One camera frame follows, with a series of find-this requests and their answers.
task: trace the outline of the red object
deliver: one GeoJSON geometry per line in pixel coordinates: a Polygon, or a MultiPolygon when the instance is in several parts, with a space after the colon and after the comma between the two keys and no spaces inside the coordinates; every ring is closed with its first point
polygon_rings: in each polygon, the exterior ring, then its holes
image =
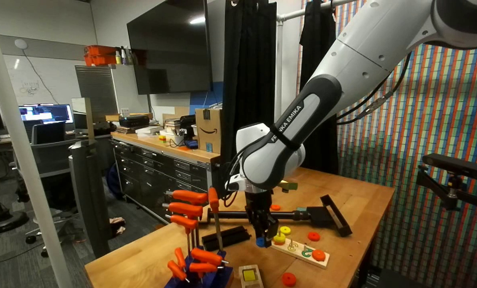
{"type": "Polygon", "coordinates": [[[199,215],[204,214],[204,207],[202,206],[196,206],[196,204],[190,204],[190,203],[182,203],[182,201],[172,201],[169,204],[169,209],[172,212],[186,214],[190,217],[199,217],[199,215]]]}
{"type": "Polygon", "coordinates": [[[326,260],[326,252],[324,252],[322,249],[314,249],[314,251],[313,251],[313,257],[314,257],[316,260],[326,260]]]}
{"type": "Polygon", "coordinates": [[[313,239],[313,241],[319,241],[321,239],[321,233],[318,233],[316,230],[311,230],[308,233],[308,238],[313,239]]]}
{"type": "Polygon", "coordinates": [[[178,279],[183,281],[188,278],[188,275],[174,260],[169,262],[169,267],[178,279]]]}
{"type": "Polygon", "coordinates": [[[194,247],[191,251],[191,255],[202,260],[202,262],[210,262],[214,265],[222,265],[223,262],[223,257],[217,252],[210,252],[210,251],[206,251],[206,249],[201,249],[201,247],[194,247]]]}
{"type": "Polygon", "coordinates": [[[185,268],[186,267],[186,259],[185,259],[185,252],[182,251],[182,247],[180,246],[177,246],[177,249],[175,249],[175,255],[177,255],[177,263],[178,263],[178,267],[180,268],[185,268]]]}
{"type": "Polygon", "coordinates": [[[209,188],[209,203],[210,203],[212,211],[215,211],[215,212],[220,211],[220,195],[215,187],[209,188]]]}
{"type": "Polygon", "coordinates": [[[116,63],[116,47],[92,44],[86,47],[86,63],[87,65],[110,65],[116,63]]]}
{"type": "Polygon", "coordinates": [[[182,201],[199,203],[199,204],[206,204],[209,199],[207,193],[201,193],[194,190],[174,190],[172,196],[182,201]]]}
{"type": "Polygon", "coordinates": [[[198,220],[190,219],[190,217],[183,217],[183,215],[174,214],[170,219],[172,219],[172,222],[177,222],[180,225],[185,225],[188,231],[191,231],[191,230],[194,230],[198,227],[198,220]]]}
{"type": "Polygon", "coordinates": [[[298,283],[298,276],[294,271],[284,271],[282,281],[286,286],[295,286],[298,283]]]}
{"type": "Polygon", "coordinates": [[[218,265],[214,265],[212,262],[191,262],[190,270],[198,273],[210,273],[217,271],[218,265]]]}
{"type": "Polygon", "coordinates": [[[282,211],[282,204],[278,204],[278,203],[271,204],[271,211],[282,211]]]}

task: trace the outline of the office chair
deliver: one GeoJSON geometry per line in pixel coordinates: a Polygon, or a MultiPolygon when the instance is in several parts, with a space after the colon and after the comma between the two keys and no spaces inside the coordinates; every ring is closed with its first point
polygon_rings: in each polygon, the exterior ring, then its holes
{"type": "Polygon", "coordinates": [[[66,137],[66,123],[54,121],[54,123],[34,124],[31,142],[34,143],[55,142],[55,140],[65,140],[65,137],[66,137]]]}
{"type": "Polygon", "coordinates": [[[23,123],[26,126],[26,132],[28,132],[30,142],[33,142],[33,126],[44,124],[44,119],[25,119],[23,123]]]}
{"type": "MultiPolygon", "coordinates": [[[[31,148],[46,187],[49,206],[54,209],[57,230],[62,235],[70,227],[78,207],[70,167],[70,145],[78,139],[65,139],[65,123],[36,124],[33,127],[31,148]]],[[[26,233],[26,241],[34,243],[41,236],[41,228],[26,233]]]]}

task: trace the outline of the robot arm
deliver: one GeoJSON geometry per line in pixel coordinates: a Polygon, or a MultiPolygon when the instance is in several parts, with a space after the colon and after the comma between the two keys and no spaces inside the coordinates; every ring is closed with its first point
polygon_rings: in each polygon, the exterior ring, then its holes
{"type": "Polygon", "coordinates": [[[247,211],[265,246],[276,233],[273,188],[303,161],[303,142],[327,118],[374,92],[420,43],[477,47],[477,0],[367,1],[276,124],[238,132],[241,174],[231,182],[246,179],[247,211]]]}

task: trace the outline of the wooden table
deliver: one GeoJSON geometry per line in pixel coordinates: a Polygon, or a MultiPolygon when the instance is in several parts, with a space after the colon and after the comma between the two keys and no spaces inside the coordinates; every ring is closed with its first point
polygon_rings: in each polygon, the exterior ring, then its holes
{"type": "Polygon", "coordinates": [[[217,163],[217,161],[220,161],[220,156],[222,156],[220,153],[212,153],[207,150],[174,147],[170,143],[166,143],[164,140],[161,140],[158,135],[153,135],[153,134],[113,132],[113,137],[145,147],[145,148],[154,148],[166,155],[190,159],[190,161],[217,163]]]}
{"type": "MultiPolygon", "coordinates": [[[[298,182],[298,190],[284,193],[281,188],[276,188],[274,203],[282,204],[282,209],[321,206],[321,196],[327,193],[350,222],[353,233],[340,236],[334,228],[289,223],[294,230],[290,238],[330,252],[329,267],[324,268],[274,247],[258,247],[255,244],[255,231],[247,220],[236,219],[231,222],[223,219],[223,228],[242,223],[249,225],[252,233],[252,239],[226,247],[226,259],[231,267],[236,267],[230,286],[241,286],[238,267],[246,263],[260,265],[268,288],[282,286],[281,275],[286,270],[298,276],[298,286],[302,288],[350,286],[391,203],[394,188],[306,167],[300,167],[287,179],[298,182]],[[321,231],[321,241],[310,243],[306,238],[310,230],[321,231]]],[[[233,209],[244,209],[244,193],[239,193],[233,209]]],[[[212,231],[215,231],[215,227],[209,225],[201,233],[212,231]]],[[[86,268],[94,286],[98,288],[164,286],[172,276],[167,262],[175,259],[175,246],[186,249],[186,233],[183,227],[170,223],[87,263],[86,268]]]]}

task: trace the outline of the orange circular object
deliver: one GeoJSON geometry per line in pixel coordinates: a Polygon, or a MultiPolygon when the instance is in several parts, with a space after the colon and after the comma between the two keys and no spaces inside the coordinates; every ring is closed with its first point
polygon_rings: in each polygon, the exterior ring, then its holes
{"type": "Polygon", "coordinates": [[[314,251],[313,251],[313,257],[314,257],[316,260],[326,260],[326,252],[324,252],[322,249],[314,249],[314,251]]]}
{"type": "Polygon", "coordinates": [[[282,204],[271,204],[271,211],[282,211],[282,204]]]}
{"type": "Polygon", "coordinates": [[[319,241],[321,239],[321,233],[318,233],[316,230],[311,230],[308,233],[308,238],[313,239],[313,241],[319,241]]]}
{"type": "Polygon", "coordinates": [[[294,271],[284,271],[282,281],[286,286],[295,286],[298,283],[298,276],[294,271]]]}

